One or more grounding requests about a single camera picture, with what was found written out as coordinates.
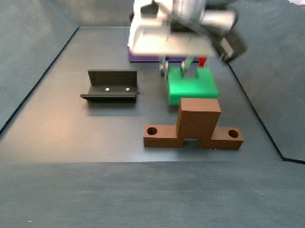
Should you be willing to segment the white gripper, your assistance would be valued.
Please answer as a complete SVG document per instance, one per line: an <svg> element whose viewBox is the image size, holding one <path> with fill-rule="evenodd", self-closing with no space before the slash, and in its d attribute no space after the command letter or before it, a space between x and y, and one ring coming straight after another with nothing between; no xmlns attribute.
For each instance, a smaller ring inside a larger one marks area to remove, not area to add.
<svg viewBox="0 0 305 228"><path fill-rule="evenodd" d="M136 0L128 47L134 54L161 56L165 75L168 55L187 56L180 65L187 76L195 57L219 56L216 38L235 30L236 11L227 5L209 0Z"/></svg>

